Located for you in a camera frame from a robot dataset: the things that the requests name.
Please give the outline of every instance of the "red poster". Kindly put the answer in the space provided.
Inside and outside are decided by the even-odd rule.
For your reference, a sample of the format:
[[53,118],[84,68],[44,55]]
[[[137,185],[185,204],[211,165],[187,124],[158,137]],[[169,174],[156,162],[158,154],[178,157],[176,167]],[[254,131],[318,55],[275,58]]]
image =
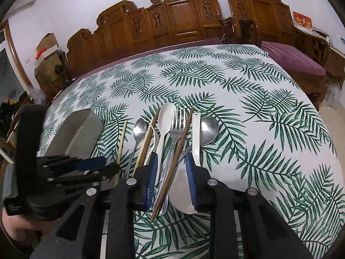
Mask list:
[[308,31],[313,32],[313,24],[312,24],[312,19],[310,17],[307,17],[305,15],[296,13],[294,13],[294,21],[295,21],[295,25],[298,27],[302,27]]

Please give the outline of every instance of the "cutlery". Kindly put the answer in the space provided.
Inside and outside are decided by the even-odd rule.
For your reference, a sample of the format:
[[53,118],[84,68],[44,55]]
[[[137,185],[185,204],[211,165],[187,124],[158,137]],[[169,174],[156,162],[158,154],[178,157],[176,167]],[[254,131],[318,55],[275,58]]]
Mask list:
[[[120,165],[120,162],[121,162],[122,148],[124,146],[126,128],[127,128],[127,120],[125,121],[124,127],[122,128],[122,133],[121,133],[121,138],[120,138],[120,145],[119,145],[119,151],[117,152],[116,163],[118,165]],[[118,182],[119,182],[119,174],[116,174],[115,179],[114,179],[114,187],[117,185]]]
[[[200,125],[200,145],[210,144],[216,139],[219,131],[219,124],[214,117],[206,116],[201,118]],[[192,145],[187,147],[180,155],[179,162],[190,152]],[[195,214],[192,205],[186,173],[186,164],[179,164],[169,190],[169,200],[173,207],[185,214]]]
[[134,128],[133,128],[133,136],[134,136],[134,140],[135,140],[135,146],[134,146],[132,155],[130,157],[129,163],[128,163],[126,171],[125,171],[125,179],[127,179],[129,176],[129,171],[130,171],[130,167],[131,167],[132,162],[133,162],[135,150],[137,149],[140,141],[142,141],[144,139],[145,134],[146,134],[146,129],[147,129],[147,127],[146,127],[146,123],[145,123],[144,119],[142,119],[142,118],[138,119],[134,125]]
[[200,113],[193,113],[192,124],[192,154],[196,166],[200,166]]
[[183,145],[185,143],[186,135],[187,135],[187,132],[189,130],[190,121],[192,120],[193,112],[194,112],[194,107],[192,107],[190,109],[189,115],[188,115],[187,119],[185,120],[185,123],[184,123],[185,128],[183,130],[180,142],[178,143],[177,149],[176,149],[176,151],[174,153],[174,157],[172,159],[172,164],[171,164],[170,170],[168,172],[167,178],[166,178],[165,182],[163,183],[163,185],[161,185],[162,191],[157,196],[157,202],[156,202],[156,205],[153,207],[153,212],[152,212],[152,216],[150,218],[150,222],[152,222],[153,219],[156,217],[157,212],[161,210],[161,207],[162,207],[163,202],[165,200],[165,195],[167,194],[167,191],[168,191],[169,186],[170,186],[171,179],[172,179],[172,177],[174,175],[174,172],[175,172],[175,168],[176,168],[176,164],[177,164],[177,161],[178,161],[178,157],[181,154]]
[[145,157],[149,156],[150,157],[150,154],[147,155],[147,151],[150,147],[150,144],[151,144],[151,138],[152,138],[152,133],[154,134],[155,133],[155,126],[156,126],[156,123],[157,123],[157,120],[158,120],[158,115],[159,115],[159,112],[160,112],[160,107],[156,110],[156,114],[155,116],[153,117],[153,120],[151,122],[151,125],[153,128],[148,128],[148,138],[147,138],[147,141],[146,143],[143,144],[143,155],[141,156],[141,159],[139,161],[139,166],[138,167],[141,167],[143,165],[147,165],[148,164],[148,161],[145,162]]
[[153,130],[153,145],[152,145],[149,153],[147,154],[144,165],[147,165],[149,163],[151,154],[152,154],[152,152],[156,151],[157,145],[158,145],[158,139],[157,139],[157,137],[159,137],[158,133],[156,132],[155,128],[151,124],[150,124],[150,127]]
[[168,134],[168,132],[170,131],[171,119],[173,117],[172,113],[175,109],[176,109],[176,107],[174,104],[172,104],[170,102],[165,103],[161,107],[159,115],[158,115],[158,129],[160,132],[160,138],[159,138],[158,146],[156,149],[156,154],[158,156],[158,171],[157,171],[157,175],[156,175],[155,186],[158,184],[159,174],[161,171],[164,138]]
[[[205,146],[216,139],[219,131],[219,124],[212,116],[202,117],[200,120],[200,145]],[[186,147],[178,158],[177,164],[184,158],[186,154],[192,151],[192,145]]]
[[[149,122],[149,125],[153,122],[153,120],[154,120],[154,117],[151,118],[151,121]],[[144,137],[144,140],[143,140],[143,144],[141,145],[140,152],[139,152],[139,155],[137,157],[137,162],[135,163],[135,166],[134,166],[132,177],[134,176],[134,173],[135,173],[135,171],[137,170],[137,168],[139,166],[139,163],[140,163],[140,160],[141,160],[141,156],[143,155],[144,147],[145,147],[146,142],[147,142],[147,140],[149,138],[150,130],[151,130],[151,128],[148,128],[147,131],[146,131],[146,134],[145,134],[145,137]]]
[[[169,169],[171,166],[171,162],[173,161],[176,143],[178,142],[178,140],[182,136],[185,123],[186,123],[185,110],[180,109],[179,112],[177,110],[174,110],[174,114],[173,114],[172,120],[171,120],[171,129],[169,132],[169,135],[171,137],[171,144],[170,144],[168,158],[166,159],[166,164],[165,164],[165,168],[164,168],[164,172],[163,172],[163,178],[162,178],[161,185],[163,185],[164,181],[167,178],[167,175],[168,175],[168,172],[169,172]],[[158,194],[160,194],[161,190],[162,190],[162,186],[160,186],[160,188],[158,190]],[[169,192],[165,196],[165,199],[164,199],[164,202],[162,205],[162,209],[160,210],[158,215],[163,215],[166,213],[167,208],[168,208],[168,201],[169,201]]]

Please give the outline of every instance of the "person's hand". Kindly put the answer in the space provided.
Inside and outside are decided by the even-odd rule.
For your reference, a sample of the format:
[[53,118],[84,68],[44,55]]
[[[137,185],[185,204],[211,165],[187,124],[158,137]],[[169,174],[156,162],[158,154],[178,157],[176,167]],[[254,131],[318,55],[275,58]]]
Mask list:
[[33,231],[41,231],[42,237],[44,237],[50,233],[56,224],[56,221],[47,222],[34,217],[8,216],[6,209],[1,212],[1,220],[11,239],[25,246],[31,245]]

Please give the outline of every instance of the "wooden chopstick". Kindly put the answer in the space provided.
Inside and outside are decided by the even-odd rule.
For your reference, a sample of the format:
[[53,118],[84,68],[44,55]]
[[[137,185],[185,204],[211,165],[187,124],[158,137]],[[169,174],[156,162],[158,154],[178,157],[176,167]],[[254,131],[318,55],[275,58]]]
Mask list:
[[[155,116],[153,118],[153,121],[151,122],[151,125],[153,126],[153,128],[155,128],[155,126],[156,126],[156,123],[157,123],[157,120],[158,120],[159,111],[160,111],[160,107],[157,109],[156,114],[155,114]],[[145,158],[146,158],[146,155],[147,155],[147,151],[149,150],[149,147],[150,147],[150,144],[151,144],[152,135],[153,135],[153,130],[152,130],[152,128],[149,128],[148,140],[147,140],[146,144],[143,145],[144,150],[143,150],[143,154],[142,154],[142,156],[140,158],[139,167],[144,165]]]
[[165,182],[163,184],[163,187],[162,187],[162,191],[161,191],[160,195],[158,196],[158,200],[157,200],[156,206],[153,208],[153,212],[152,212],[152,216],[151,216],[150,222],[153,221],[153,219],[156,217],[157,212],[160,211],[161,208],[162,208],[162,205],[163,205],[163,202],[164,202],[164,199],[165,199],[165,195],[167,194],[168,189],[170,187],[170,181],[171,181],[171,179],[173,177],[173,174],[175,172],[175,167],[176,167],[176,164],[178,162],[178,157],[180,156],[180,154],[182,152],[183,144],[185,143],[186,135],[187,135],[187,132],[188,132],[188,129],[189,129],[189,126],[190,126],[190,122],[192,120],[193,112],[194,112],[194,107],[192,107],[190,109],[189,115],[188,115],[187,120],[186,120],[185,129],[183,130],[180,142],[178,143],[177,149],[176,149],[176,151],[174,153],[174,157],[172,159],[172,164],[171,164],[171,167],[170,167],[167,179],[165,180]]
[[[151,118],[150,124],[153,127],[155,127],[155,125],[156,125],[159,111],[160,111],[160,108],[157,109],[155,116]],[[151,143],[152,134],[153,134],[153,130],[152,130],[152,128],[149,127],[146,131],[143,145],[141,146],[140,153],[138,155],[137,162],[135,164],[132,177],[134,176],[134,173],[137,170],[137,168],[144,165],[145,157],[146,157],[147,151],[148,151],[150,143]]]
[[137,168],[139,166],[139,162],[140,162],[141,156],[143,155],[144,146],[146,145],[147,139],[149,137],[150,130],[151,130],[151,128],[148,127],[147,131],[146,131],[146,134],[145,134],[145,137],[144,137],[144,140],[143,140],[143,144],[142,144],[142,146],[140,148],[140,152],[139,152],[139,155],[138,155],[138,158],[137,158],[137,162],[135,163],[135,167],[134,167],[134,170],[133,170],[133,173],[132,173],[132,177],[134,176],[134,173],[135,173],[135,171],[137,170]]
[[[124,127],[123,127],[123,129],[122,129],[122,133],[121,133],[119,151],[118,151],[118,153],[117,153],[117,160],[116,160],[116,163],[117,163],[118,165],[120,165],[120,162],[121,162],[122,148],[123,148],[123,146],[124,146],[126,128],[127,128],[127,121],[125,121]],[[114,185],[113,185],[113,187],[115,187],[115,186],[117,185],[118,182],[119,182],[119,174],[116,174],[116,175],[115,175],[115,180],[114,180]]]

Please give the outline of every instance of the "metal bolt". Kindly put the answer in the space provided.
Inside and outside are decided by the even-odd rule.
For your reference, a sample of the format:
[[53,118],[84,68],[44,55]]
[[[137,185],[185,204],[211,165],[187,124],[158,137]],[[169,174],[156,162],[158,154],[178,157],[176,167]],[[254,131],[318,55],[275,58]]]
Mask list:
[[209,180],[207,181],[207,183],[208,183],[208,185],[210,185],[210,186],[216,186],[216,185],[218,184],[218,181],[215,180],[215,179],[209,179]]
[[88,196],[93,196],[96,192],[97,192],[97,190],[95,188],[89,188],[86,191]]
[[129,178],[126,180],[127,185],[134,185],[137,183],[137,180],[135,178]]
[[258,190],[256,190],[255,188],[248,188],[247,193],[251,196],[256,196],[258,194]]

